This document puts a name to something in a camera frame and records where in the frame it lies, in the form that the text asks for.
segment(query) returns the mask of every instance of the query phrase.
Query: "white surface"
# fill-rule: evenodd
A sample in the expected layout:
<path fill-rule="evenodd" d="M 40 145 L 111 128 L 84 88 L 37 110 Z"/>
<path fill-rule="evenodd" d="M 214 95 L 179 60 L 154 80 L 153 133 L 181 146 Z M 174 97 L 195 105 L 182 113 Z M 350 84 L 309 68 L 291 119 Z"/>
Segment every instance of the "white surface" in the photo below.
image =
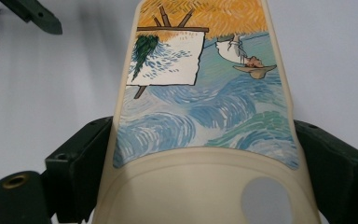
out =
<path fill-rule="evenodd" d="M 113 115 L 137 0 L 41 1 L 48 35 L 0 15 L 0 178 L 42 172 L 87 122 Z M 358 1 L 268 1 L 295 119 L 358 148 Z"/>

